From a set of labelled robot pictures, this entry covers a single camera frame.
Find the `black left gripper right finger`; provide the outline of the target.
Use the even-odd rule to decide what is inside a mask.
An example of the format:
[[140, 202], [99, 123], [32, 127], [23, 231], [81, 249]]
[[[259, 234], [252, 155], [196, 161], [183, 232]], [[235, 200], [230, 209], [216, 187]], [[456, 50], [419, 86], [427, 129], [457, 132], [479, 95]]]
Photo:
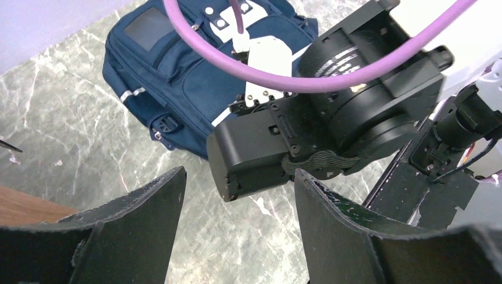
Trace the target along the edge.
[[430, 230], [371, 211], [297, 169], [310, 283], [500, 283], [501, 228]]

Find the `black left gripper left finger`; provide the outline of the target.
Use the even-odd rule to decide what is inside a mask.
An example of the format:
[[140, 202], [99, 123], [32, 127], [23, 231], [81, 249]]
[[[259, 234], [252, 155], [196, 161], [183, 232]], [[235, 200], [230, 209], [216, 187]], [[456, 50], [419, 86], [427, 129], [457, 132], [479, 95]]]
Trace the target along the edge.
[[56, 222], [1, 227], [2, 283], [163, 283], [184, 202], [175, 167]]

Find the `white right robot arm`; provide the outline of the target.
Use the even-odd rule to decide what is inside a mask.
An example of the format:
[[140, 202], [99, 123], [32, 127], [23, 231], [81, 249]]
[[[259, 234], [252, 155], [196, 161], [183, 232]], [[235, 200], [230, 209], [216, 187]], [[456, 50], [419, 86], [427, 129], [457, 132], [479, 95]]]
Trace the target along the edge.
[[[321, 35], [301, 56], [302, 77], [343, 75], [403, 44], [408, 35], [392, 12], [404, 1], [369, 1]], [[294, 93], [231, 105], [236, 117], [208, 137], [211, 172], [226, 202], [281, 186], [303, 169], [328, 180], [391, 155], [415, 135], [430, 112], [452, 53], [420, 51], [392, 71], [339, 91]]]

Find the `navy blue student backpack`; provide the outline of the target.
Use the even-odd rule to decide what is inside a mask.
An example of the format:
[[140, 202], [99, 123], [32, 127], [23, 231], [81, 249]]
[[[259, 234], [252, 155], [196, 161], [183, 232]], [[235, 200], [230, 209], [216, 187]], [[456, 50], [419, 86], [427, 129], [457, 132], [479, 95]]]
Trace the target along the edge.
[[[252, 38], [274, 36], [298, 58], [318, 36], [318, 21], [288, 1], [238, 1]], [[231, 57], [235, 17], [230, 1], [178, 1], [197, 34]], [[246, 82], [204, 60], [174, 30], [163, 1], [147, 1], [108, 33], [104, 80], [126, 108], [168, 150], [207, 160], [206, 139], [224, 120]]]

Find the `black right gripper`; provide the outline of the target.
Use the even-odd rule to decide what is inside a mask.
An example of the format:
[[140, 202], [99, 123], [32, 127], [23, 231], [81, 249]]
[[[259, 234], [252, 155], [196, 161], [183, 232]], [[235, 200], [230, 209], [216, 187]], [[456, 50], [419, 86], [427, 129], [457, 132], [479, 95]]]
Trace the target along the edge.
[[297, 164], [334, 141], [327, 129], [334, 95], [296, 95], [216, 126], [207, 138], [211, 173], [226, 202], [294, 180]]

